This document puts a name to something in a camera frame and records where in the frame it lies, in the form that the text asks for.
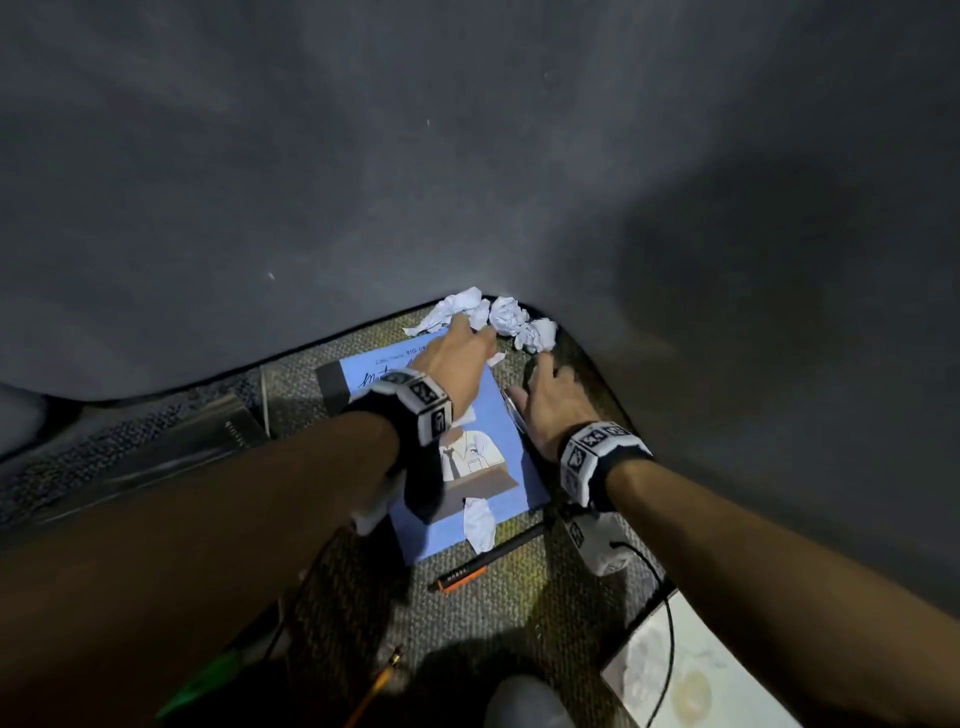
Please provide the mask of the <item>person's left hand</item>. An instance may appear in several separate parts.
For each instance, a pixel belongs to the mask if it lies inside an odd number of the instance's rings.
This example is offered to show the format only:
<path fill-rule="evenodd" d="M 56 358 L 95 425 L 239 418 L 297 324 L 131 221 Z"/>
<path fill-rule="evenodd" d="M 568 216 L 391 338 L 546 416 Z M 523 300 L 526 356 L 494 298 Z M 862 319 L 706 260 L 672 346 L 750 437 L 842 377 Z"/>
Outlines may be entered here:
<path fill-rule="evenodd" d="M 449 329 L 422 350 L 410 368 L 430 377 L 448 394 L 452 403 L 452 420 L 463 417 L 479 391 L 479 383 L 488 360 L 470 360 L 449 350 Z"/>

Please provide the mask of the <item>person's right hand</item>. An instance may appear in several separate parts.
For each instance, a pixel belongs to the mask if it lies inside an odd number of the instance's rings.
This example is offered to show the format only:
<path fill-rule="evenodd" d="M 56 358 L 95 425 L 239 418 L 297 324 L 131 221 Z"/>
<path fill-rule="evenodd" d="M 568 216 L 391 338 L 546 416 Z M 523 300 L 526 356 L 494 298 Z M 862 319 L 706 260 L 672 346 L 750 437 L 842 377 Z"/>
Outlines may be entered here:
<path fill-rule="evenodd" d="M 559 384 L 554 391 L 532 391 L 510 386 L 525 416 L 529 439 L 549 462 L 556 463 L 561 442 L 574 427 L 600 421 L 601 417 L 570 366 L 558 369 Z"/>

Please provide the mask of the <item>person's right forearm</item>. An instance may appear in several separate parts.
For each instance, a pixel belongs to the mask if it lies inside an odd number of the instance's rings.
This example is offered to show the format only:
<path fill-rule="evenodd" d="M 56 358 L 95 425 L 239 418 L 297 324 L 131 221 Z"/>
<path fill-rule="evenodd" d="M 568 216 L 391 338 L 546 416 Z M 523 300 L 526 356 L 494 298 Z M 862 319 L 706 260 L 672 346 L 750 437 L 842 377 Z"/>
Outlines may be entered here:
<path fill-rule="evenodd" d="M 960 728 L 960 620 L 649 460 L 606 491 L 701 620 L 804 728 Z"/>

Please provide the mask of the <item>person's left forearm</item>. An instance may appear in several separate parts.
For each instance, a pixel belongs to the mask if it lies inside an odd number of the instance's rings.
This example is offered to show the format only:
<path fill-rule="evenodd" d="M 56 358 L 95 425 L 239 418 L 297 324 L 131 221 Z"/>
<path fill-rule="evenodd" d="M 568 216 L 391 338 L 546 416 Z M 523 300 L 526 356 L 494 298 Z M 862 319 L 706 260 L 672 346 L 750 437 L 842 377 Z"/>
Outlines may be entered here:
<path fill-rule="evenodd" d="M 0 544 L 0 728 L 151 725 L 399 453 L 352 412 Z"/>

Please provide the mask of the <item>crumpled white paper ball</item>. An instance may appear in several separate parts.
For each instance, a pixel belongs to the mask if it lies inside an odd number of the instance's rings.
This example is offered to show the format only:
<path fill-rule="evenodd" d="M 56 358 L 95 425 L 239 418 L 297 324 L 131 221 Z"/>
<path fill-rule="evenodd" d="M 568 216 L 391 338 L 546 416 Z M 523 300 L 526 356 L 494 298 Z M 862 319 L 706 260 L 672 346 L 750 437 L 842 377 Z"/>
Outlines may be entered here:
<path fill-rule="evenodd" d="M 515 337 L 528 325 L 529 312 L 513 297 L 497 297 L 489 306 L 488 324 L 498 336 Z"/>
<path fill-rule="evenodd" d="M 556 347 L 558 323 L 549 318 L 522 322 L 513 336 L 513 347 L 530 355 L 551 353 Z"/>

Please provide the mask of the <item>large crumpled white paper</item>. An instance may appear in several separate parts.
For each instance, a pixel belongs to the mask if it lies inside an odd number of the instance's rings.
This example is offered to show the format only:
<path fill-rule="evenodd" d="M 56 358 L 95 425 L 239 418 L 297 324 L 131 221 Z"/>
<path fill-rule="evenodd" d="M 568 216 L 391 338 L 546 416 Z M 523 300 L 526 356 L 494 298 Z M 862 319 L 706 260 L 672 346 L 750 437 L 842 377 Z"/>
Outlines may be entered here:
<path fill-rule="evenodd" d="M 490 299 L 483 296 L 478 287 L 473 286 L 440 300 L 419 323 L 404 327 L 402 332 L 408 337 L 436 334 L 447 328 L 452 319 L 460 314 L 468 319 L 470 328 L 477 332 L 486 327 L 492 303 Z"/>

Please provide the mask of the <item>blue illustrated book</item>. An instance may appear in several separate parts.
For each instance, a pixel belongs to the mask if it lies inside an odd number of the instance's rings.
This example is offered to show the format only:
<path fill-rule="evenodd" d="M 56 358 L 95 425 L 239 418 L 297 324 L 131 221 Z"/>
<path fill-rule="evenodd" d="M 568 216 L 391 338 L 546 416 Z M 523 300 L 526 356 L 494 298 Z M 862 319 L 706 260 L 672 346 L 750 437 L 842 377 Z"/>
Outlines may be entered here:
<path fill-rule="evenodd" d="M 437 514 L 423 523 L 398 500 L 378 524 L 391 527 L 407 566 L 466 540 L 465 498 L 487 500 L 498 526 L 548 501 L 491 368 L 484 371 L 471 406 L 438 445 L 444 492 Z"/>

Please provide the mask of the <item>black white marker wristband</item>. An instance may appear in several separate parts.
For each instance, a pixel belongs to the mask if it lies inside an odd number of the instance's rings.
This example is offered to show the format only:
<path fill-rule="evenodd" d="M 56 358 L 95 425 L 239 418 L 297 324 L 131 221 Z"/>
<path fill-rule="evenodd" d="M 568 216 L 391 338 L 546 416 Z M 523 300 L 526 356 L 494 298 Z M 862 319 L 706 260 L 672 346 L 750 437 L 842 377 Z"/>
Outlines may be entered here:
<path fill-rule="evenodd" d="M 422 523 L 429 523 L 444 499 L 439 442 L 453 422 L 449 395 L 417 370 L 389 370 L 354 394 L 342 411 L 366 412 L 392 426 L 398 453 L 383 480 L 405 470 L 401 500 Z"/>
<path fill-rule="evenodd" d="M 606 420 L 574 425 L 558 444 L 559 485 L 571 503 L 600 513 L 615 512 L 607 479 L 618 464 L 655 461 L 642 439 Z"/>

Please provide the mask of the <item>crumpled white paper strip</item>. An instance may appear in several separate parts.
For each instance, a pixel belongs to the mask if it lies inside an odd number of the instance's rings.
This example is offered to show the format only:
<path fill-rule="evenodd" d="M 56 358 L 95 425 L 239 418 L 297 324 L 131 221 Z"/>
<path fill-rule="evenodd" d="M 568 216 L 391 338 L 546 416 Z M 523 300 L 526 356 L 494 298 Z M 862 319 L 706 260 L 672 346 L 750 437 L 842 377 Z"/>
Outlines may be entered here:
<path fill-rule="evenodd" d="M 497 541 L 498 524 L 485 498 L 466 497 L 463 500 L 462 531 L 476 555 L 491 552 Z"/>

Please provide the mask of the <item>black orange pen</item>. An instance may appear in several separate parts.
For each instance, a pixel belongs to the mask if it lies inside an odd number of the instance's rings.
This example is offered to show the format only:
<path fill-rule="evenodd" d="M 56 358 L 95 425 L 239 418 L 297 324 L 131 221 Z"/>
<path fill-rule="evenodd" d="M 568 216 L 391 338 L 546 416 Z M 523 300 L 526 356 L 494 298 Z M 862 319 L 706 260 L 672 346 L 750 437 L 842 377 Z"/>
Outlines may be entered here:
<path fill-rule="evenodd" d="M 546 535 L 546 532 L 552 525 L 553 520 L 551 518 L 545 518 L 541 522 L 511 537 L 509 540 L 495 545 L 491 550 L 476 555 L 464 564 L 438 576 L 437 579 L 428 586 L 428 590 L 433 593 L 449 594 L 471 583 L 477 577 L 485 574 L 490 565 L 498 562 L 528 543 Z"/>

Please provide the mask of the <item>black glossy book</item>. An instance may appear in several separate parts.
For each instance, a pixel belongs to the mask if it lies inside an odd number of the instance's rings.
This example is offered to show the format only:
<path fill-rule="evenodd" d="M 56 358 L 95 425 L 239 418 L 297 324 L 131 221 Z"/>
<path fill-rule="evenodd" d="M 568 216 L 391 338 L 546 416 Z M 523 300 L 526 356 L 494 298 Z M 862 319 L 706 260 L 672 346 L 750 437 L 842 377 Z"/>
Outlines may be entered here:
<path fill-rule="evenodd" d="M 58 499 L 30 519 L 45 525 L 190 470 L 259 447 L 268 431 L 235 394 L 227 394 L 127 455 L 99 480 Z"/>

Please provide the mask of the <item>white rounded object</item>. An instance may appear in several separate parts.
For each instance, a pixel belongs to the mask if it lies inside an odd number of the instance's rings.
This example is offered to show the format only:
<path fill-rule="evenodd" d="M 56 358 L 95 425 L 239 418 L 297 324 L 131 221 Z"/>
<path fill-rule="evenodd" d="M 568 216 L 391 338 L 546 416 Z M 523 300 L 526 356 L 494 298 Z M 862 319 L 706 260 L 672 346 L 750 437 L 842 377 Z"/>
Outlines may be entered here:
<path fill-rule="evenodd" d="M 486 703 L 483 728 L 576 728 L 558 692 L 529 674 L 505 678 Z"/>

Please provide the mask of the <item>white printed paper sheet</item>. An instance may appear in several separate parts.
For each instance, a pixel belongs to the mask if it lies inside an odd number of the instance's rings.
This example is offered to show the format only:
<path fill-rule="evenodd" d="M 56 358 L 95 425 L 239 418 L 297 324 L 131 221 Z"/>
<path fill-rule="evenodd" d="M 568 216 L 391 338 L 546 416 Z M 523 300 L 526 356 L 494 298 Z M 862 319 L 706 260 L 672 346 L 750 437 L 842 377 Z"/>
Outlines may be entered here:
<path fill-rule="evenodd" d="M 801 728 L 672 589 L 601 676 L 638 728 Z"/>

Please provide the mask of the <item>yellow pencil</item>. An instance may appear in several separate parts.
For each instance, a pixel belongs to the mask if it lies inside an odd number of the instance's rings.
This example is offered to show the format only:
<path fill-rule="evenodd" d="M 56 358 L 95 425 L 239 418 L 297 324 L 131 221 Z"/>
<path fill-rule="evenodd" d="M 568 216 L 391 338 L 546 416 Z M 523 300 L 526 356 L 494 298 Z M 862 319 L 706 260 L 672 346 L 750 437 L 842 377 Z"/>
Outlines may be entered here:
<path fill-rule="evenodd" d="M 385 662 L 382 669 L 379 670 L 378 674 L 373 679 L 373 682 L 369 689 L 366 691 L 363 698 L 353 709 L 349 717 L 342 724 L 342 728 L 357 728 L 359 722 L 364 717 L 366 711 L 371 707 L 374 700 L 383 692 L 386 686 L 390 683 L 394 674 L 397 671 L 399 663 L 402 661 L 403 650 L 401 646 L 397 646 L 390 654 L 390 657 Z"/>

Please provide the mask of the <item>green object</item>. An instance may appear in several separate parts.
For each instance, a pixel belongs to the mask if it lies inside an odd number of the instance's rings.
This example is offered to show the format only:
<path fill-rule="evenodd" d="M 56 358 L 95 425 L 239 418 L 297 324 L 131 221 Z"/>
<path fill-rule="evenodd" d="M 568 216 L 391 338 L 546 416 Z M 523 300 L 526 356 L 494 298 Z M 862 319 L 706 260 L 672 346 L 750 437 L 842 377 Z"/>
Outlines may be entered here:
<path fill-rule="evenodd" d="M 233 648 L 224 651 L 205 665 L 156 712 L 154 720 L 161 722 L 174 712 L 192 705 L 233 683 L 245 667 L 243 651 Z"/>

